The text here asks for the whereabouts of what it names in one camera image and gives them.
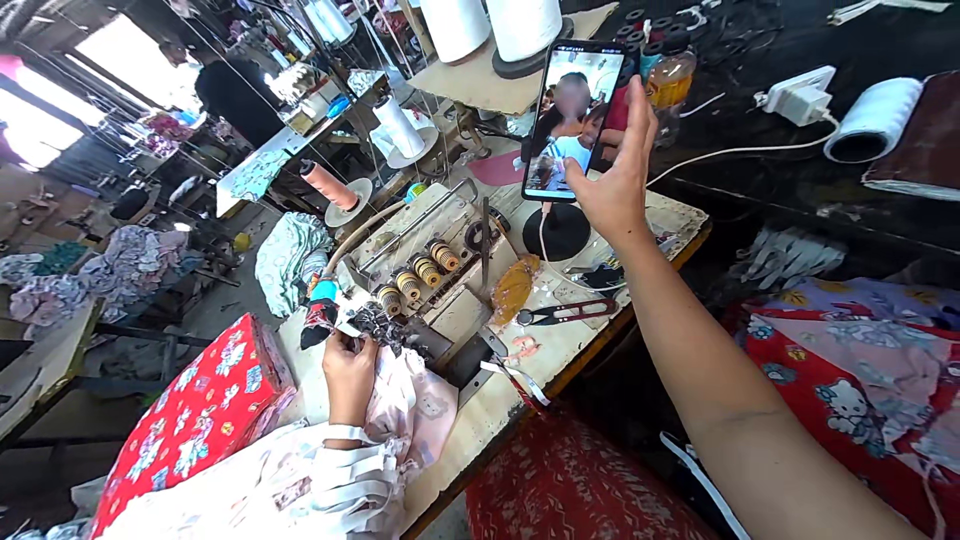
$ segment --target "wooden table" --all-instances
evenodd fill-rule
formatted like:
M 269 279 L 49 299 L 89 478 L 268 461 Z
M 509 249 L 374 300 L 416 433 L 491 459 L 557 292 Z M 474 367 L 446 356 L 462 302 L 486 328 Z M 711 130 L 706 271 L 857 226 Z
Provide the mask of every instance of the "wooden table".
M 372 95 L 379 88 L 384 87 L 387 84 L 387 75 L 386 73 L 380 71 L 378 72 L 379 76 L 370 84 L 366 91 L 360 94 L 360 98 L 363 99 L 366 96 Z M 298 156 L 305 149 L 309 148 L 314 143 L 320 143 L 326 140 L 327 137 L 331 136 L 334 130 L 340 127 L 345 121 L 349 121 L 351 124 L 356 122 L 355 129 L 360 133 L 360 138 L 357 140 L 359 143 L 360 140 L 366 140 L 368 138 L 368 133 L 362 133 L 366 130 L 372 130 L 379 123 L 373 124 L 375 121 L 375 116 L 370 114 L 364 114 L 361 111 L 362 108 L 357 108 L 353 104 L 349 105 L 346 109 L 337 114 L 332 118 L 323 118 L 320 122 L 314 124 L 306 136 L 300 135 L 295 132 L 289 126 L 284 126 L 276 135 L 272 136 L 270 140 L 264 143 L 263 146 L 257 148 L 253 153 L 251 153 L 243 162 L 237 165 L 233 170 L 231 170 L 227 175 L 220 179 L 217 182 L 217 217 L 223 217 L 227 215 L 240 201 L 249 200 L 249 199 L 238 199 L 231 195 L 233 188 L 239 184 L 247 175 L 250 175 L 257 168 L 266 167 L 264 175 L 270 177 L 270 182 L 276 179 L 277 175 L 280 174 L 280 171 L 286 166 L 289 160 L 284 160 L 283 162 L 272 162 L 265 164 L 264 159 L 268 159 L 270 156 L 275 155 L 276 152 L 282 151 L 290 156 L 292 160 L 295 156 Z M 282 197 L 291 200 L 299 207 L 301 207 L 306 212 L 317 213 L 312 205 L 302 200 L 298 195 L 290 192 L 288 189 L 284 189 L 280 186 L 274 186 L 273 184 L 268 183 L 267 186 L 278 192 Z M 259 201 L 261 198 L 265 202 L 273 203 L 273 199 L 267 194 L 266 188 L 264 186 L 263 192 L 254 192 L 252 196 L 255 201 Z
M 518 143 L 499 137 L 486 137 L 484 142 L 494 155 L 505 154 L 518 147 Z M 452 167 L 450 179 L 459 182 L 464 177 L 472 177 L 469 169 Z M 507 216 L 512 226 L 508 238 L 518 252 L 524 252 L 522 225 L 540 204 L 523 200 L 519 184 L 491 187 L 476 182 L 480 195 L 489 196 L 491 206 Z M 647 206 L 651 222 L 679 233 L 680 240 L 666 253 L 674 267 L 679 268 L 706 240 L 710 229 L 707 215 L 653 192 L 648 194 Z M 592 233 L 587 248 L 578 257 L 558 261 L 556 266 L 582 266 L 608 249 L 607 242 Z M 497 278 L 491 276 L 492 282 Z M 595 297 L 595 293 L 566 284 L 552 270 L 543 268 L 536 275 L 534 292 L 524 306 L 535 309 Z M 621 290 L 616 300 L 620 310 L 612 318 L 592 318 L 552 327 L 525 329 L 507 325 L 493 330 L 511 353 L 516 352 L 512 340 L 521 334 L 534 337 L 542 345 L 541 351 L 524 358 L 518 369 L 530 375 L 548 396 L 556 396 L 633 321 L 628 292 Z M 292 421 L 305 417 L 313 424 L 323 422 L 327 417 L 326 382 L 321 365 L 324 347 L 318 345 L 307 351 L 300 350 L 303 315 L 303 309 L 297 311 L 277 332 L 278 344 L 294 371 L 300 389 L 297 398 L 284 411 L 284 419 Z M 527 413 L 527 408 L 507 378 L 494 375 L 480 387 L 460 408 L 440 459 L 407 487 L 404 501 L 405 537 L 416 537 L 467 487 L 503 443 L 510 439 Z

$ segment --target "charging cable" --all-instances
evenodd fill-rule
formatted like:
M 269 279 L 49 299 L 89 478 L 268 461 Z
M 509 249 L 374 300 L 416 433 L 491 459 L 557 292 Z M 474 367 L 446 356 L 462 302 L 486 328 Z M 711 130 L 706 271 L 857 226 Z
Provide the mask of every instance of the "charging cable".
M 652 185 L 652 184 L 653 184 L 654 182 L 656 182 L 657 180 L 659 180 L 659 179 L 665 177 L 666 175 L 672 173 L 673 171 L 679 169 L 680 167 L 683 167 L 684 165 L 687 165 L 687 164 L 689 164 L 689 163 L 693 163 L 693 162 L 695 162 L 695 161 L 705 160 L 705 159 L 707 159 L 707 158 L 712 158 L 712 157 L 714 157 L 714 156 L 721 156 L 721 155 L 723 155 L 723 154 L 732 154 L 732 153 L 734 153 L 734 152 L 764 152 L 764 151 L 768 151 L 768 150 L 799 150 L 799 149 L 801 149 L 801 148 L 809 148 L 809 147 L 811 147 L 811 146 L 816 146 L 816 145 L 818 145 L 818 144 L 827 142 L 832 136 L 834 136 L 838 131 L 840 131 L 840 122 L 838 122 L 837 119 L 834 118 L 832 114 L 830 114 L 829 110 L 826 110 L 826 109 L 818 109 L 817 112 L 820 114 L 820 119 L 827 120 L 827 122 L 833 124 L 833 131 L 830 132 L 829 135 L 826 135 L 826 136 L 823 136 L 823 137 L 821 137 L 821 138 L 818 138 L 817 140 L 814 140 L 814 141 L 812 141 L 812 142 L 805 142 L 805 143 L 803 143 L 803 144 L 788 144 L 788 145 L 785 145 L 785 146 L 755 146 L 755 147 L 745 147 L 745 148 L 728 148 L 727 150 L 719 150 L 719 151 L 717 151 L 717 152 L 711 152 L 711 153 L 709 153 L 709 154 L 704 154 L 704 155 L 699 156 L 699 157 L 697 157 L 697 158 L 693 158 L 692 160 L 686 160 L 686 161 L 681 161 L 680 163 L 677 163 L 676 165 L 674 165 L 674 166 L 670 167 L 669 169 L 663 171 L 663 172 L 662 172 L 659 176 L 657 176 L 655 179 L 653 179 L 653 180 L 651 180 L 650 182 L 648 182 L 648 183 L 647 183 L 647 187 L 649 187 L 650 185 Z M 577 283 L 577 282 L 573 281 L 572 279 L 568 278 L 563 271 L 558 270 L 557 268 L 555 268 L 555 267 L 553 266 L 553 263 L 550 262 L 550 257 L 548 257 L 547 254 L 546 254 L 546 243 L 543 241 L 543 224 L 546 223 L 546 216 L 547 216 L 548 213 L 550 213 L 550 209 L 551 209 L 552 207 L 553 207 L 553 203 L 543 203 L 543 208 L 542 208 L 542 210 L 540 211 L 540 251 L 543 253 L 543 261 L 546 262 L 546 265 L 547 265 L 551 270 L 553 270 L 555 273 L 557 273 L 557 275 L 559 275 L 559 276 L 561 277 L 561 279 L 563 279 L 564 281 L 566 281 L 566 282 L 568 282 L 568 283 L 571 283 L 571 284 L 573 284 L 573 285 L 576 285 L 576 286 L 578 286 L 578 287 L 580 287 L 580 288 L 582 288 L 582 289 L 591 291 L 591 292 L 604 292 L 604 291 L 608 291 L 608 290 L 616 290 L 616 289 L 618 289 L 618 288 L 621 288 L 621 287 L 625 286 L 625 285 L 627 284 L 626 282 L 623 282 L 623 283 L 618 284 L 618 285 L 610 286 L 610 287 L 603 287 L 603 288 L 597 288 L 597 289 L 591 288 L 591 287 L 587 287 L 587 286 L 585 286 L 585 285 L 582 285 L 582 284 L 580 284 L 580 283 Z M 578 256 L 580 255 L 580 253 L 578 253 L 577 255 L 573 256 L 573 258 L 578 257 Z

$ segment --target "cardboard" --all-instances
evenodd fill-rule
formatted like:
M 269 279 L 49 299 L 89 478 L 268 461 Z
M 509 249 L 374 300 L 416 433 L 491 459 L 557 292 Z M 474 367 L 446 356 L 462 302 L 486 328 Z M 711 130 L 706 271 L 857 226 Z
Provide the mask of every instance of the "cardboard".
M 589 39 L 616 9 L 617 2 L 564 15 L 573 19 L 573 38 Z M 464 63 L 449 65 L 435 61 L 410 80 L 410 85 L 431 94 L 459 101 L 477 109 L 504 114 L 522 114 L 540 95 L 542 70 L 508 81 L 493 72 L 493 33 Z

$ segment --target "plastic bottle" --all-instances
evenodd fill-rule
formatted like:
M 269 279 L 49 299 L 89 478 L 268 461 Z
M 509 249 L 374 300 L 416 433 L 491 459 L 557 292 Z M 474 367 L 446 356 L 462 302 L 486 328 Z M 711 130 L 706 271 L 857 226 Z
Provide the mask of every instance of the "plastic bottle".
M 680 132 L 680 113 L 693 82 L 697 57 L 688 50 L 690 34 L 677 33 L 662 42 L 662 56 L 650 70 L 647 100 L 660 122 L 654 145 L 670 146 Z

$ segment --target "phone screen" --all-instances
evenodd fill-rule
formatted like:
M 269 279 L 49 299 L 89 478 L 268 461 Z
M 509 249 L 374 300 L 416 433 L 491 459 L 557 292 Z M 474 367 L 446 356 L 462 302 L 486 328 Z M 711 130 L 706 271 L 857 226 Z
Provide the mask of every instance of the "phone screen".
M 589 170 L 623 59 L 623 50 L 613 44 L 561 42 L 554 46 L 531 133 L 525 196 L 575 199 L 566 184 L 564 159 L 574 158 L 585 172 Z

